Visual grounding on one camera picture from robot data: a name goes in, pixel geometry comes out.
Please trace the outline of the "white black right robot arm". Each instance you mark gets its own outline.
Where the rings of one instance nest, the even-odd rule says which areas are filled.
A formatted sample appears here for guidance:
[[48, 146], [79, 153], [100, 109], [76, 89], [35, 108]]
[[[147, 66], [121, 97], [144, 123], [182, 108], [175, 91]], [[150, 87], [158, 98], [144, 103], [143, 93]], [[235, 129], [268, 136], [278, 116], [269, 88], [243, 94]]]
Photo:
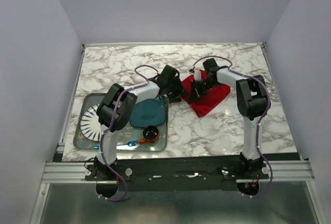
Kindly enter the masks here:
[[216, 85], [225, 84], [236, 90], [237, 108], [244, 120], [244, 145], [239, 156], [238, 173], [250, 178], [263, 167], [261, 137], [263, 119], [270, 109], [270, 96], [262, 76], [248, 76], [227, 66], [207, 70], [202, 79], [201, 71], [190, 69], [193, 75], [189, 103], [207, 95]]

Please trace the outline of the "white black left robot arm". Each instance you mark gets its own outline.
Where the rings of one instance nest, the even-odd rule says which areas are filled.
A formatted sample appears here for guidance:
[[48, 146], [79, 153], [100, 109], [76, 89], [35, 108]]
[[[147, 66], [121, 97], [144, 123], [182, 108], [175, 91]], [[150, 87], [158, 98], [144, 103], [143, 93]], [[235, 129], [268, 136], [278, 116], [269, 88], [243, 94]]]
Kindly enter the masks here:
[[97, 109], [101, 135], [99, 152], [94, 159], [94, 167], [103, 180], [109, 180], [114, 175], [123, 178], [112, 164], [117, 160], [116, 147], [120, 131], [129, 122], [135, 105], [163, 95], [172, 100], [179, 99], [185, 92], [179, 75], [177, 69], [166, 65], [160, 74], [145, 79], [145, 83], [127, 88], [116, 83], [108, 90]]

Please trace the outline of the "red cloth napkin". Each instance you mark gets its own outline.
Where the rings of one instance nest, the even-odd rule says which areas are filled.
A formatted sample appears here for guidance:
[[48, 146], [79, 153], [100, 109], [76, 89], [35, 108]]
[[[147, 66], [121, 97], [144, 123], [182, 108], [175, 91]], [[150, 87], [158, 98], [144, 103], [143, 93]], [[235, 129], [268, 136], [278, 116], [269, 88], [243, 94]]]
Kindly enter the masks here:
[[181, 98], [191, 106], [198, 117], [203, 117], [221, 103], [230, 91], [228, 85], [217, 85], [210, 89], [205, 97], [195, 102], [189, 103], [189, 95], [181, 95]]

